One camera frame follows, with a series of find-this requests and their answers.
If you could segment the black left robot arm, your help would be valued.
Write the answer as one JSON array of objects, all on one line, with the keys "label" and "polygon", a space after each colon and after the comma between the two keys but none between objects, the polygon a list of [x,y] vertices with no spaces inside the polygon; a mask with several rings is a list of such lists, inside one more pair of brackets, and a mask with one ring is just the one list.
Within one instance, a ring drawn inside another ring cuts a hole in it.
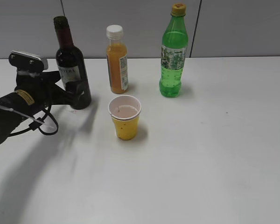
[{"label": "black left robot arm", "polygon": [[0,98],[0,144],[8,137],[40,129],[47,117],[54,123],[54,135],[58,122],[51,114],[53,105],[77,105],[85,95],[86,80],[69,82],[66,91],[56,83],[60,80],[58,71],[42,72],[32,77],[17,75],[14,91]]}]

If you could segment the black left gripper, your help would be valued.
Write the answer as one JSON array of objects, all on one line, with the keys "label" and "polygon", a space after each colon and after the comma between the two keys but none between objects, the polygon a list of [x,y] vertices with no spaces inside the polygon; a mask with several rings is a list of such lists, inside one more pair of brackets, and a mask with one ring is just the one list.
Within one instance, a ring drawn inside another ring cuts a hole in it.
[{"label": "black left gripper", "polygon": [[59,71],[42,72],[38,76],[16,75],[14,109],[19,112],[40,112],[50,105],[67,105],[68,93],[72,94],[73,109],[89,106],[89,85],[85,80],[70,81],[65,89],[56,83],[61,79]]}]

